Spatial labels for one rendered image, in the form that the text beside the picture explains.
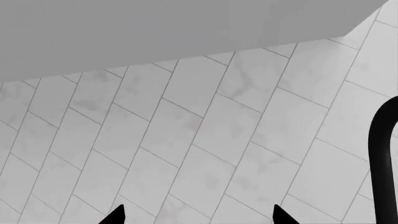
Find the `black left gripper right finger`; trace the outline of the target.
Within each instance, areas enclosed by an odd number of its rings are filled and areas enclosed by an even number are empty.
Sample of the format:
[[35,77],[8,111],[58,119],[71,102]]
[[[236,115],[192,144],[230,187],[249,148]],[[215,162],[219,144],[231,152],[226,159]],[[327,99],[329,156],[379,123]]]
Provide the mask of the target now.
[[274,205],[273,224],[300,224],[280,206]]

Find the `black curved sink spout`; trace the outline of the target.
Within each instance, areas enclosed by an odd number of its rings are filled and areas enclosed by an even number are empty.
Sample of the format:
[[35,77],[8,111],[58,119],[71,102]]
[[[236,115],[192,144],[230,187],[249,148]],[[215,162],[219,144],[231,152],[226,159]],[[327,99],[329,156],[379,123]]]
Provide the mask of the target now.
[[398,210],[391,161],[391,137],[398,123],[398,96],[376,112],[368,135],[368,154],[376,224],[398,224]]

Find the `grey wall cabinet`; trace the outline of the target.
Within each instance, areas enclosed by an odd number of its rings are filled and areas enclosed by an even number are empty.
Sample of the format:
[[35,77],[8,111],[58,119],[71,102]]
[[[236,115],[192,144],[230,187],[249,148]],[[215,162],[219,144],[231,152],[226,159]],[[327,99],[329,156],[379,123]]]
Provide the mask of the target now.
[[343,37],[387,0],[0,0],[0,83]]

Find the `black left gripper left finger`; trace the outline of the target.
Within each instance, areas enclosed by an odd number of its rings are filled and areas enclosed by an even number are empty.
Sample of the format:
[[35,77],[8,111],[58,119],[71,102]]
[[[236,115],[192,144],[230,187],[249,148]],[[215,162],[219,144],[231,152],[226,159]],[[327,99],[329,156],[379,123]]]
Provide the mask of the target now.
[[116,207],[108,216],[103,218],[98,224],[125,224],[124,205]]

